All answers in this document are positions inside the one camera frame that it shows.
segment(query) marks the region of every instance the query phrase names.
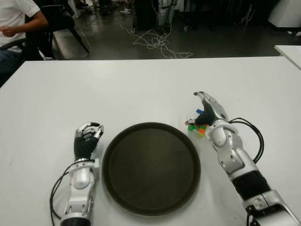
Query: white shirt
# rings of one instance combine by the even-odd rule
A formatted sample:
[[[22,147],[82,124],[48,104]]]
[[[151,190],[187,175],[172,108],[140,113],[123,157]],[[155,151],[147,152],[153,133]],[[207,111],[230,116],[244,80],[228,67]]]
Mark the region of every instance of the white shirt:
[[[25,15],[32,17],[39,11],[32,0],[0,0],[0,27],[23,25]],[[25,38],[25,33],[18,33],[10,38],[0,32],[0,46],[22,38]]]

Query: man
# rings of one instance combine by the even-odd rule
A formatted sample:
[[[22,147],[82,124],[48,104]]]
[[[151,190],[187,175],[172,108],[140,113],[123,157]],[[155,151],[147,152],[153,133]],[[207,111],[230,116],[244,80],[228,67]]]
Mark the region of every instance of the man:
[[[25,23],[25,15],[30,22]],[[0,47],[47,26],[47,19],[32,0],[0,0]],[[19,52],[16,48],[0,50],[0,87],[22,63]]]

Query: round tray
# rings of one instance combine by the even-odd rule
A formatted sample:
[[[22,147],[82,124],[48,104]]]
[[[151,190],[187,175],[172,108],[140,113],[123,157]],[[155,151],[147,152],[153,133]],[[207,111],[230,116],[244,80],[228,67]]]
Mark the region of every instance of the round tray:
[[[103,158],[103,181],[111,197],[139,215],[160,216],[182,207],[200,179],[198,153],[179,130],[142,123],[119,133]]]

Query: tabletop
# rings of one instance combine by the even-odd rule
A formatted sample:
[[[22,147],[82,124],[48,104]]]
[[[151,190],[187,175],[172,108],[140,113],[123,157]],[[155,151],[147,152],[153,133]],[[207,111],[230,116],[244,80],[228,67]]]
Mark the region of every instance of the tabletop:
[[[275,49],[301,70],[301,46],[275,46]]]
[[[243,117],[258,127],[265,150],[257,165],[301,219],[300,84],[300,70],[284,57],[25,62],[0,88],[1,222],[51,225],[50,191],[74,161],[74,132],[81,124],[95,121],[105,126],[94,154],[102,160],[119,132],[151,121],[169,124],[191,139],[202,168],[198,190],[180,210],[145,218],[119,207],[100,178],[93,225],[244,226],[242,201],[215,150],[184,125],[202,109],[195,91],[212,95],[229,119]],[[237,128],[254,157],[256,135],[244,125]],[[55,197],[60,214],[68,180]]]

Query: robotic hand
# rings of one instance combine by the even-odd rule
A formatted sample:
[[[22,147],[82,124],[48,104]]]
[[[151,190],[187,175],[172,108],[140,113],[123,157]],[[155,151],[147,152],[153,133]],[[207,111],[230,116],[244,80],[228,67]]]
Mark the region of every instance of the robotic hand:
[[[88,127],[98,127],[95,131]],[[91,160],[91,154],[103,134],[103,126],[95,122],[76,130],[74,140],[75,163],[69,169],[70,197],[66,203],[61,226],[90,226],[93,207],[92,190],[98,178],[99,160]]]
[[[196,92],[204,112],[186,125],[207,124],[207,138],[217,152],[220,165],[243,201],[252,226],[301,226],[276,190],[271,190],[266,179],[243,149],[237,129],[228,123],[224,108],[205,92]]]

